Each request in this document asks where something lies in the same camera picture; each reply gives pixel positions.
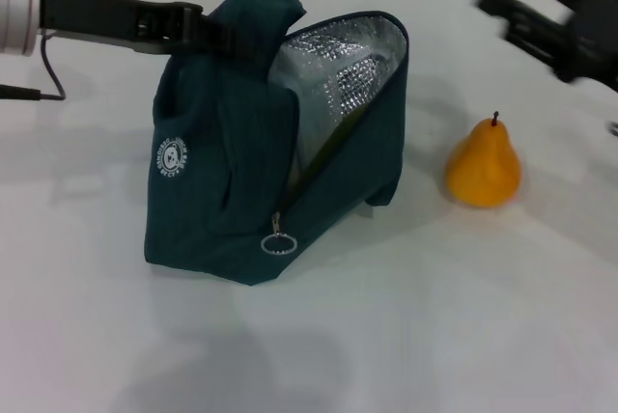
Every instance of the circular logo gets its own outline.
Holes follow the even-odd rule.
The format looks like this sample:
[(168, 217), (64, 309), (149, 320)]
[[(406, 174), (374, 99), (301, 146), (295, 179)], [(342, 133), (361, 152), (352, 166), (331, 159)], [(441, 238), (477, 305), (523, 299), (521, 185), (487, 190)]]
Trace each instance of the circular logo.
[(170, 179), (184, 169), (186, 156), (186, 144), (181, 138), (167, 138), (156, 152), (156, 168)]

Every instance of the yellow pear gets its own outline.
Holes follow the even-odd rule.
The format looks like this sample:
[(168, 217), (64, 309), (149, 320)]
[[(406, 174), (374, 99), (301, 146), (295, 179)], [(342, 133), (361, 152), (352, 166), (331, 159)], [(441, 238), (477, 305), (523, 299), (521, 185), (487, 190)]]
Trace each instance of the yellow pear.
[(474, 207), (498, 207), (520, 188), (521, 165), (504, 123), (478, 123), (446, 163), (446, 187), (458, 200)]

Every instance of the white table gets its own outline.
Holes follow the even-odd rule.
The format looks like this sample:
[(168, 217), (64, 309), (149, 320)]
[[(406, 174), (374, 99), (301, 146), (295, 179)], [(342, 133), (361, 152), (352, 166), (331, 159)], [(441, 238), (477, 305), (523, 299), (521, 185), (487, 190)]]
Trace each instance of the white table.
[[(166, 58), (52, 41), (70, 99), (0, 103), (0, 410), (617, 411), (618, 139), (604, 124), (618, 96), (559, 83), (473, 0), (301, 1), (302, 25), (379, 9), (409, 30), (393, 204), (351, 215), (267, 285), (152, 267)], [(38, 57), (3, 56), (0, 70), (53, 91)], [(445, 152), (495, 110), (526, 164), (520, 200), (449, 204), (435, 183)]]

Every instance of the dark green insulated bag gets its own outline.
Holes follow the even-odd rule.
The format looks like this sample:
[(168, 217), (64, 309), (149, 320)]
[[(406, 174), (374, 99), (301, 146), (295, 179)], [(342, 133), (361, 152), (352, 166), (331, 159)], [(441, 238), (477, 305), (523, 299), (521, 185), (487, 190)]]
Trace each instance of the dark green insulated bag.
[(273, 280), (402, 172), (407, 32), (343, 15), (286, 36), (298, 0), (225, 0), (210, 17), (251, 61), (173, 56), (154, 99), (145, 256), (246, 285)]

